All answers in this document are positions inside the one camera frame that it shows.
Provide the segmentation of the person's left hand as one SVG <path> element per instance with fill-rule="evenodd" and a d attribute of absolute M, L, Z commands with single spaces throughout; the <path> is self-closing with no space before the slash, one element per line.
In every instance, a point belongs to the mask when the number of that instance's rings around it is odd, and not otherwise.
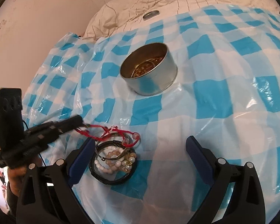
<path fill-rule="evenodd" d="M 36 156 L 30 163 L 26 163 L 22 166 L 16 168 L 7 168 L 8 175 L 8 188 L 7 188 L 7 197 L 10 198 L 12 195 L 19 197 L 21 191 L 21 185 L 23 179 L 28 170 L 29 164 L 34 163 L 36 166 L 42 166 L 42 160 L 39 156 Z"/>

